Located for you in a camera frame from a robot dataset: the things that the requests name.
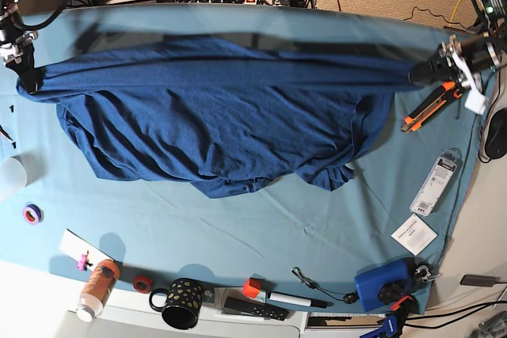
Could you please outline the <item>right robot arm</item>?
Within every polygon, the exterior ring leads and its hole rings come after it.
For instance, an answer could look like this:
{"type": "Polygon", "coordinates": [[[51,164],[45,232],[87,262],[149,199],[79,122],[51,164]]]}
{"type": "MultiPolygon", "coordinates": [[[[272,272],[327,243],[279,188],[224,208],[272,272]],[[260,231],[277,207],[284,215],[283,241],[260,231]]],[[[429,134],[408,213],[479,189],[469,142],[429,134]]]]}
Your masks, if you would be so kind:
{"type": "Polygon", "coordinates": [[[42,79],[40,70],[35,68],[33,41],[38,38],[38,32],[48,27],[71,0],[61,0],[45,21],[35,25],[23,22],[19,1],[1,0],[1,61],[6,68],[17,74],[27,93],[36,93],[42,86],[42,79]]]}

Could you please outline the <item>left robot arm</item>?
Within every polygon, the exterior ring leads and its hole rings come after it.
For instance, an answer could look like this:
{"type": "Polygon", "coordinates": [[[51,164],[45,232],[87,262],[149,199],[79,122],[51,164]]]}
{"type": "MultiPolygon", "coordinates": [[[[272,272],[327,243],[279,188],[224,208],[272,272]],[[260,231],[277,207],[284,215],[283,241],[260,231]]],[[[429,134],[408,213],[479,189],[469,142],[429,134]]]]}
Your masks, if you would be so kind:
{"type": "Polygon", "coordinates": [[[501,68],[506,53],[506,0],[471,0],[477,13],[479,31],[465,40],[452,35],[409,74],[414,85],[466,81],[466,72],[481,74],[501,68]]]}

